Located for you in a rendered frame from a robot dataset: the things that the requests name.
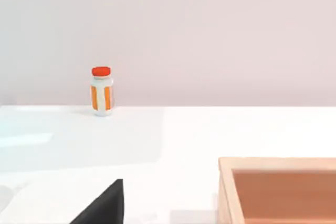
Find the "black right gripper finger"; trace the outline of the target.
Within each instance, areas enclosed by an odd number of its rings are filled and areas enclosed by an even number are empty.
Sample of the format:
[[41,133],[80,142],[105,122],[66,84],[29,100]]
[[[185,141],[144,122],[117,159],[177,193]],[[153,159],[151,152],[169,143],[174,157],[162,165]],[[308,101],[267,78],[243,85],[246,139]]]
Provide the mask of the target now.
[[123,179],[115,180],[70,224],[124,224]]

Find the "white bottle with red cap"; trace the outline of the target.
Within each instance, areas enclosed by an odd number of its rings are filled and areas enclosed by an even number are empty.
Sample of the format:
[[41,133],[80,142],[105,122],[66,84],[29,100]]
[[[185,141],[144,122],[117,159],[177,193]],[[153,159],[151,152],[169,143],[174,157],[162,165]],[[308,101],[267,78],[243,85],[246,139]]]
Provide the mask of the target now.
[[91,103],[96,115],[107,116],[114,107],[112,70],[107,66],[91,69]]

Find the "shallow salmon-coloured box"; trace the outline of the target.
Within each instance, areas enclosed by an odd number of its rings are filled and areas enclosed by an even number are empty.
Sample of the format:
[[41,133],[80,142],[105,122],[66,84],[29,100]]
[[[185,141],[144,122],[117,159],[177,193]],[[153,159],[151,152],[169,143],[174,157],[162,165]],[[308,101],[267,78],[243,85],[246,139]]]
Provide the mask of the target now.
[[336,224],[336,158],[221,157],[217,224]]

